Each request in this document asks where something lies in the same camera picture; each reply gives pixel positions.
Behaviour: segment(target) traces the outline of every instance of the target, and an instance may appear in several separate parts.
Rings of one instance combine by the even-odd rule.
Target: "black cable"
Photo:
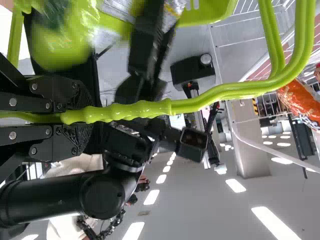
[[[106,49],[104,49],[102,52],[100,53],[96,53],[94,55],[95,60],[97,61],[103,54],[105,54],[110,48],[113,47],[114,44],[109,45]]]
[[[90,240],[100,240],[100,238],[96,235],[95,231],[90,227],[89,224],[86,223],[84,216],[78,216],[76,225],[84,231],[85,235]]]
[[[104,226],[105,221],[106,221],[106,220],[103,220],[103,221],[102,221],[99,233],[101,233],[101,231],[102,231],[102,227]]]

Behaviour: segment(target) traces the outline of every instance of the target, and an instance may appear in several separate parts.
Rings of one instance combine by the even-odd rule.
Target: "screw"
[[[17,133],[15,131],[10,132],[9,138],[11,140],[15,140],[17,138]]]
[[[37,89],[38,89],[38,84],[33,83],[33,84],[31,85],[31,88],[32,88],[32,90],[37,90]]]
[[[11,107],[15,107],[17,105],[17,99],[15,99],[14,97],[10,98],[9,104]]]
[[[58,105],[56,106],[56,108],[59,109],[59,110],[62,109],[62,104],[61,104],[61,103],[58,103]]]
[[[61,127],[57,127],[56,130],[55,130],[55,133],[57,135],[60,135],[61,134]]]
[[[77,87],[78,87],[78,85],[77,85],[75,82],[73,82],[73,83],[72,83],[72,88],[73,88],[73,89],[77,89]]]
[[[34,147],[34,148],[32,148],[32,150],[31,150],[31,154],[32,155],[35,155],[37,153],[37,149]]]

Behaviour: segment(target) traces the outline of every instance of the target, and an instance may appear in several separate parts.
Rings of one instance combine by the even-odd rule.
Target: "lime green metal tube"
[[[8,54],[6,57],[12,63],[12,65],[14,65],[16,68],[18,68],[18,63],[19,63],[19,53],[20,53],[23,23],[24,23],[24,16],[22,15],[21,10],[19,10],[16,6],[14,6],[12,11]]]
[[[259,3],[262,4],[260,11],[268,49],[270,50],[270,59],[275,65],[275,67],[272,66],[273,76],[269,79],[221,84],[192,99],[174,101],[166,99],[160,102],[139,101],[131,105],[115,103],[103,108],[89,106],[81,110],[67,110],[60,115],[61,122],[66,124],[74,122],[93,123],[95,121],[110,122],[119,119],[132,120],[137,117],[154,118],[164,114],[191,113],[221,99],[252,98],[287,85],[298,76],[310,58],[314,41],[316,0],[298,0],[296,2],[295,47],[289,64],[284,68],[284,54],[277,23],[274,16],[271,17],[273,9],[270,4],[263,4],[263,0],[259,0]],[[34,119],[36,121],[31,122],[43,123],[41,117],[35,117]],[[45,119],[50,121],[50,114],[46,115]],[[57,114],[52,115],[52,120],[56,121],[57,119]]]
[[[3,118],[19,118],[30,123],[62,123],[60,113],[53,114],[35,114],[22,111],[0,111],[0,119]]]
[[[191,113],[196,112],[199,109],[212,104],[220,100],[224,96],[241,96],[251,98],[256,94],[263,94],[269,91],[276,90],[290,83],[298,74],[303,70],[308,62],[310,54],[313,48],[313,38],[314,38],[314,19],[315,19],[315,0],[299,0],[296,3],[296,32],[295,32],[295,48],[291,58],[290,63],[285,66],[282,71],[276,70],[277,75],[270,77],[268,80],[257,81],[257,82],[237,82],[237,83],[227,83],[221,84],[212,89],[206,91],[198,97],[192,99],[183,99],[161,102],[149,102],[144,104],[144,108],[139,102],[130,105],[129,109],[126,107],[117,105],[116,112],[114,111],[113,105],[105,108],[88,108],[78,111],[67,111],[61,114],[61,119],[64,123],[70,124],[72,122],[85,121],[87,123],[92,122],[91,120],[102,120],[109,122],[110,120],[117,120],[118,118],[133,119],[135,117],[154,117],[161,114],[175,115],[179,113]],[[270,39],[273,35],[272,27],[266,27],[266,39],[267,43],[273,43],[273,48],[275,51],[283,52],[282,46],[280,47],[274,44],[274,39]]]

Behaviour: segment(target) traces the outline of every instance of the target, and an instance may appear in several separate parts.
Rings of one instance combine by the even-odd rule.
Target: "black cylindrical joint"
[[[109,219],[117,215],[137,185],[134,174],[113,171],[12,181],[0,189],[0,227],[66,214]]]

